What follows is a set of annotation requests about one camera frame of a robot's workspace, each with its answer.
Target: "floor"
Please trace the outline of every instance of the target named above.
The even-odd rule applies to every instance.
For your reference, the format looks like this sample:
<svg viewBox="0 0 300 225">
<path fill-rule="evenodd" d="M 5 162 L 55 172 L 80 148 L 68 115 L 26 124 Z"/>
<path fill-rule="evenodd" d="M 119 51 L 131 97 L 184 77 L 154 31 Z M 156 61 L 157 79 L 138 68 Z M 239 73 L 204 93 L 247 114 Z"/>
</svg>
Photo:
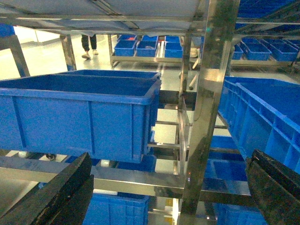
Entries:
<svg viewBox="0 0 300 225">
<path fill-rule="evenodd" d="M 106 36 L 98 37 L 98 48 L 99 51 L 98 56 L 92 56 L 91 60 L 84 60 L 81 58 L 81 54 L 83 54 L 83 49 L 81 47 L 81 37 L 73 36 L 72 43 L 74 48 L 75 60 L 77 69 L 104 69 L 110 70 L 111 65 L 109 62 L 109 52 L 108 52 L 108 43 Z M 48 45 L 26 45 L 23 47 L 23 53 L 32 76 L 41 75 L 41 74 L 53 74 L 58 72 L 64 72 L 67 70 L 63 50 L 61 47 L 61 43 L 58 40 L 53 44 Z M 10 50 L 0 51 L 0 80 L 3 79 L 11 79 L 18 78 L 19 74 L 17 68 L 15 66 L 15 62 L 10 53 Z M 161 72 L 161 80 L 162 80 L 162 89 L 163 90 L 179 90 L 180 80 L 179 80 L 179 72 L 180 72 L 180 64 L 146 64 L 146 63 L 127 63 L 121 62 L 115 68 L 115 70 L 134 70 L 134 71 L 158 71 Z M 190 83 L 196 74 L 195 71 L 189 72 L 188 83 Z M 290 76 L 272 72 L 265 73 L 262 70 L 237 70 L 233 69 L 233 76 L 240 77 L 259 77 L 259 78 L 275 78 L 280 80 L 285 80 L 289 82 L 296 82 Z M 192 122 L 193 120 L 193 112 L 188 112 L 189 120 Z M 166 121 L 176 121 L 177 112 L 175 110 L 159 110 L 158 112 L 158 120 L 166 120 Z M 222 124 L 221 120 L 217 119 L 217 124 Z M 166 126 L 166 125 L 156 125 L 154 130 L 156 131 L 155 141 L 162 143 L 174 143 L 175 141 L 175 126 Z M 225 129 L 215 129 L 214 135 L 230 135 L 228 130 Z M 158 173 L 172 173 L 173 172 L 173 162 L 166 163 L 161 160 L 157 161 L 156 172 Z M 20 183 L 21 191 L 24 190 L 24 182 Z M 2 192 L 0 197 L 7 197 L 8 188 L 2 189 L 6 190 L 5 193 Z M 165 205 L 165 199 L 161 198 L 160 205 L 163 207 Z M 153 217 L 150 215 L 151 224 L 166 224 L 168 225 L 168 219 L 164 217 Z"/>
</svg>

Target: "shelving unit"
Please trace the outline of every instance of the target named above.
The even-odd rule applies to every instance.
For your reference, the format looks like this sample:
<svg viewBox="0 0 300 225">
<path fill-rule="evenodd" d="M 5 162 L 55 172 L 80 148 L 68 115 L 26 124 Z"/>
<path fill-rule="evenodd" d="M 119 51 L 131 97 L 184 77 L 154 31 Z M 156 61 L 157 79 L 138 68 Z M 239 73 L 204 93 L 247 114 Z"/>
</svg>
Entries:
<svg viewBox="0 0 300 225">
<path fill-rule="evenodd" d="M 109 34 L 109 49 L 111 64 L 115 61 L 143 61 L 143 62 L 181 62 L 181 78 L 179 93 L 175 91 L 161 91 L 161 103 L 167 104 L 165 108 L 178 109 L 178 122 L 171 124 L 176 126 L 175 143 L 156 143 L 149 144 L 160 152 L 161 157 L 169 157 L 174 162 L 174 174 L 149 173 L 138 171 L 123 171 L 115 168 L 93 167 L 92 173 L 95 176 L 94 188 L 105 189 L 118 192 L 126 192 L 141 195 L 151 195 L 174 198 L 177 204 L 178 215 L 180 210 L 179 225 L 192 225 L 197 221 L 196 210 L 198 202 L 214 202 L 225 204 L 236 204 L 244 206 L 254 206 L 245 181 L 235 181 L 234 185 L 242 190 L 239 194 L 231 194 L 226 188 L 226 181 L 219 179 L 206 179 L 204 172 L 208 160 L 210 143 L 213 136 L 215 121 L 218 113 L 218 103 L 220 101 L 223 87 L 225 70 L 231 48 L 235 23 L 249 24 L 237 29 L 236 36 L 239 37 L 291 37 L 290 34 L 268 33 L 270 27 L 277 27 L 284 23 L 299 24 L 298 22 L 288 21 L 293 15 L 299 13 L 295 7 L 285 7 L 273 13 L 274 17 L 268 16 L 262 19 L 237 19 L 239 0 L 209 0 L 199 1 L 198 10 L 195 16 L 126 16 L 111 15 L 108 10 L 107 15 L 41 15 L 30 14 L 19 10 L 19 14 L 0 14 L 0 22 L 12 25 L 22 25 L 40 30 L 63 33 L 61 40 L 69 70 L 76 69 L 74 53 L 72 50 L 71 38 L 68 33 L 74 31 Z M 95 6 L 107 8 L 103 5 L 104 1 L 95 1 Z M 284 14 L 283 12 L 295 11 L 294 14 Z M 65 19 L 81 21 L 118 21 L 128 27 L 128 30 L 117 28 L 86 28 L 69 27 L 63 24 Z M 42 22 L 55 21 L 55 24 Z M 156 30 L 136 27 L 136 21 L 156 21 L 156 22 L 189 22 L 187 30 Z M 173 34 L 184 36 L 184 50 L 182 59 L 148 58 L 148 57 L 117 57 L 112 52 L 112 42 L 110 34 L 121 33 L 135 34 Z M 191 47 L 191 37 L 205 36 L 201 69 L 198 81 L 197 92 L 187 92 L 187 78 L 189 69 L 189 56 Z M 269 61 L 250 61 L 233 60 L 233 65 L 244 66 L 288 66 L 290 62 Z M 188 133 L 190 122 L 187 117 L 187 110 L 194 109 L 195 116 L 192 121 L 192 133 L 190 144 L 188 145 Z M 224 152 L 226 149 L 213 149 L 213 151 Z M 58 174 L 66 163 L 45 162 L 35 159 L 23 159 L 12 157 L 0 157 L 0 178 L 13 178 L 20 180 L 31 180 L 37 182 L 48 182 Z"/>
</svg>

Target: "blue plastic crate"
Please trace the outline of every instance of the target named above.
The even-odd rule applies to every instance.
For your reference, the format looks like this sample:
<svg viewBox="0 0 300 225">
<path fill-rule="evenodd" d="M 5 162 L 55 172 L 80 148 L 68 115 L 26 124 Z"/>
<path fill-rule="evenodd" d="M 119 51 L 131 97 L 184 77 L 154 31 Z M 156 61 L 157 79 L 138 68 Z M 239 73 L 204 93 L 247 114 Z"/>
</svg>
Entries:
<svg viewBox="0 0 300 225">
<path fill-rule="evenodd" d="M 207 163 L 205 178 L 226 180 L 228 191 L 232 194 L 238 193 L 237 187 L 232 182 L 233 180 L 247 181 L 246 163 L 239 155 L 224 154 L 222 158 L 228 160 L 218 160 L 210 158 Z M 267 225 L 260 211 L 255 207 L 244 207 L 235 205 L 213 204 L 217 225 Z"/>
<path fill-rule="evenodd" d="M 245 161 L 208 159 L 205 178 L 247 181 Z"/>
<path fill-rule="evenodd" d="M 120 37 L 118 38 L 117 41 L 120 40 L 137 40 L 137 35 L 131 35 L 131 34 L 122 34 L 120 35 Z"/>
<path fill-rule="evenodd" d="M 235 45 L 234 48 L 235 48 L 235 50 L 234 50 L 232 59 L 233 60 L 240 60 L 242 58 L 244 52 L 238 45 Z"/>
<path fill-rule="evenodd" d="M 294 61 L 299 51 L 289 44 L 271 44 L 269 49 L 277 61 Z"/>
<path fill-rule="evenodd" d="M 0 148 L 139 163 L 160 85 L 77 75 L 1 81 Z"/>
<path fill-rule="evenodd" d="M 161 74 L 157 72 L 141 72 L 141 71 L 122 71 L 122 70 L 95 70 L 83 69 L 69 72 L 59 73 L 63 75 L 92 75 L 92 76 L 115 76 L 115 77 L 135 77 L 135 78 L 152 78 L 160 79 Z M 155 100 L 150 109 L 150 124 L 155 126 L 158 118 L 159 91 L 156 92 Z"/>
<path fill-rule="evenodd" d="M 147 35 L 142 37 L 142 41 L 155 41 L 158 42 L 158 36 L 149 37 Z"/>
<path fill-rule="evenodd" d="M 120 40 L 114 48 L 116 56 L 134 56 L 137 41 Z"/>
<path fill-rule="evenodd" d="M 155 156 L 144 156 L 140 164 L 119 163 L 119 169 L 154 172 Z M 93 194 L 83 225 L 147 225 L 149 196 L 118 193 Z"/>
<path fill-rule="evenodd" d="M 244 158 L 260 149 L 300 173 L 300 86 L 253 79 L 224 83 L 220 114 Z"/>
<path fill-rule="evenodd" d="M 268 225 L 257 208 L 213 204 L 217 225 Z"/>
<path fill-rule="evenodd" d="M 267 61 L 272 54 L 263 44 L 246 43 L 245 46 L 244 52 L 248 60 Z"/>
<path fill-rule="evenodd" d="M 165 36 L 165 42 L 180 43 L 180 38 L 178 36 Z"/>
<path fill-rule="evenodd" d="M 136 56 L 155 57 L 158 43 L 155 41 L 141 41 L 136 48 Z"/>
<path fill-rule="evenodd" d="M 0 38 L 8 37 L 15 34 L 13 26 L 0 23 Z"/>
<path fill-rule="evenodd" d="M 240 103 L 239 97 L 239 87 L 237 83 L 249 83 L 255 85 L 257 83 L 264 84 L 266 86 L 270 85 L 292 85 L 289 82 L 284 82 L 275 79 L 257 79 L 257 78 L 248 78 L 248 77 L 226 77 L 224 80 L 224 85 L 222 89 L 222 95 L 220 99 L 220 104 L 218 111 L 221 116 L 225 119 L 228 125 L 228 129 L 232 134 L 232 137 L 237 143 L 237 140 L 240 138 L 240 132 L 238 130 L 241 129 L 241 124 L 237 123 L 236 117 L 238 113 L 238 106 Z M 239 112 L 240 116 L 245 114 L 245 111 Z"/>
<path fill-rule="evenodd" d="M 180 43 L 167 42 L 165 44 L 166 58 L 182 58 L 183 50 Z"/>
</svg>

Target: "white sneaker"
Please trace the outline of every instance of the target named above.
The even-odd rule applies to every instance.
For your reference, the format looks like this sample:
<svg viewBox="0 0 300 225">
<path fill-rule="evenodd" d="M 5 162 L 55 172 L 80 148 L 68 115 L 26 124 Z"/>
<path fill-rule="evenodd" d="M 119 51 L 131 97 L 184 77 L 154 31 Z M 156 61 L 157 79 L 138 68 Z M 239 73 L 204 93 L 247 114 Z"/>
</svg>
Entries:
<svg viewBox="0 0 300 225">
<path fill-rule="evenodd" d="M 198 57 L 198 49 L 196 49 L 196 48 L 191 48 L 190 57 L 191 57 L 191 58 L 197 58 L 197 57 Z"/>
<path fill-rule="evenodd" d="M 83 54 L 81 57 L 84 59 L 90 60 L 90 55 L 88 53 Z"/>
<path fill-rule="evenodd" d="M 99 55 L 99 53 L 96 49 L 93 50 L 93 55 Z"/>
</svg>

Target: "person's legs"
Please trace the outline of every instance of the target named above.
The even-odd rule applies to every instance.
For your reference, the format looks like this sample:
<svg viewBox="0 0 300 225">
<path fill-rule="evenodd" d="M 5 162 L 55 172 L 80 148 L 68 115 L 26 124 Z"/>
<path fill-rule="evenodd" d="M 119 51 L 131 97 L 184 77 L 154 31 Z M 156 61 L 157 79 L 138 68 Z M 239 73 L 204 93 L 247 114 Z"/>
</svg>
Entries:
<svg viewBox="0 0 300 225">
<path fill-rule="evenodd" d="M 89 55 L 89 36 L 86 35 L 82 35 L 81 37 L 81 43 L 82 43 L 82 47 L 85 50 L 85 54 L 82 55 L 82 57 L 84 59 L 90 59 L 90 55 Z"/>
<path fill-rule="evenodd" d="M 81 37 L 81 43 L 82 43 L 83 49 L 86 52 L 88 52 L 90 50 L 90 48 L 89 48 L 89 36 L 82 35 L 82 37 Z"/>
<path fill-rule="evenodd" d="M 90 45 L 92 46 L 93 54 L 98 55 L 97 52 L 97 37 L 94 34 L 94 36 L 90 37 Z"/>
<path fill-rule="evenodd" d="M 94 36 L 90 37 L 90 45 L 92 46 L 93 50 L 97 49 L 97 38 L 95 34 Z"/>
</svg>

